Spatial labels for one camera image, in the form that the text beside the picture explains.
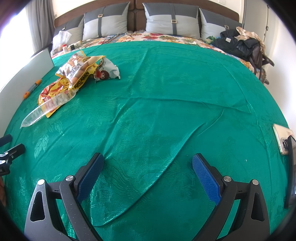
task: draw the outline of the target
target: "orange pen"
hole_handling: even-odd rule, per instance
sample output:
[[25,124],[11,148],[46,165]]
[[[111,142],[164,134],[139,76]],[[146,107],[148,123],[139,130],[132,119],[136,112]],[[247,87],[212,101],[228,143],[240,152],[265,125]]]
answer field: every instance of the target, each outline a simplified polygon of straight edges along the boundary
[[24,94],[24,99],[27,99],[28,96],[37,88],[38,85],[40,85],[41,80],[37,80],[32,87]]

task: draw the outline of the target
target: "bed frame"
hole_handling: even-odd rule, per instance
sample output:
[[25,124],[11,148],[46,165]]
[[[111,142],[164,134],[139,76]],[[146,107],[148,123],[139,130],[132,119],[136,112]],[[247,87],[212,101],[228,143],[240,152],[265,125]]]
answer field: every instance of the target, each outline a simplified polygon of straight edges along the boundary
[[[96,0],[86,4],[83,4],[77,8],[72,9],[69,12],[64,13],[63,15],[57,17],[54,20],[55,26],[60,26],[73,18],[82,15],[86,12],[92,11],[96,8],[127,2],[128,0]],[[200,8],[209,10],[221,14],[225,17],[231,18],[233,20],[239,21],[239,14],[225,6],[222,6],[218,3],[208,1],[208,0],[130,0],[130,5],[128,8],[128,23],[127,29],[129,31],[138,31],[146,29],[146,16],[143,6],[143,2],[164,2],[164,3],[179,3],[179,4],[189,4],[199,6]]]

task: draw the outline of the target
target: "pillow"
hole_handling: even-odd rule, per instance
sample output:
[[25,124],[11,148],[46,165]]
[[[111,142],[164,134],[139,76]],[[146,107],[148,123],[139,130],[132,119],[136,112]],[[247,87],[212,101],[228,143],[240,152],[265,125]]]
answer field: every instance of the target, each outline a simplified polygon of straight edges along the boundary
[[198,6],[176,3],[143,3],[146,31],[198,39]]
[[82,41],[126,33],[129,3],[113,4],[85,13]]
[[201,9],[200,18],[202,23],[201,38],[206,39],[209,36],[220,37],[220,33],[228,30],[242,27],[242,24],[231,19],[224,17],[220,14]]
[[83,25],[84,25],[84,16],[78,16],[74,19],[72,19],[69,22],[66,22],[54,30],[54,37],[58,35],[59,31],[68,31],[71,35],[70,39],[67,42],[67,45],[71,45],[74,43],[77,43],[78,41],[82,40],[82,34],[83,34]]

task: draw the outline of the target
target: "white plastic bag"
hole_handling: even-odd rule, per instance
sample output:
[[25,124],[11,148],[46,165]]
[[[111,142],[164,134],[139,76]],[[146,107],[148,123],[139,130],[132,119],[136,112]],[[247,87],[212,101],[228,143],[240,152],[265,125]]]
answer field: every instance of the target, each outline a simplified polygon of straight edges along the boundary
[[63,45],[67,44],[72,34],[67,31],[60,31],[52,40],[52,50],[50,54],[53,56],[63,50]]
[[103,57],[96,68],[94,73],[94,79],[97,81],[115,79],[118,77],[120,79],[119,69],[114,65],[109,59]]

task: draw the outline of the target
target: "white board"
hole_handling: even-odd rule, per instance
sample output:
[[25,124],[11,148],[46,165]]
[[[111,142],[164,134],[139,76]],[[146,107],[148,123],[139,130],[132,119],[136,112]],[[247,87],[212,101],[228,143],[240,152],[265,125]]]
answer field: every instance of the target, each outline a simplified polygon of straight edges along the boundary
[[23,101],[24,94],[53,67],[50,53],[45,49],[33,56],[0,90],[0,137],[4,136],[8,124]]

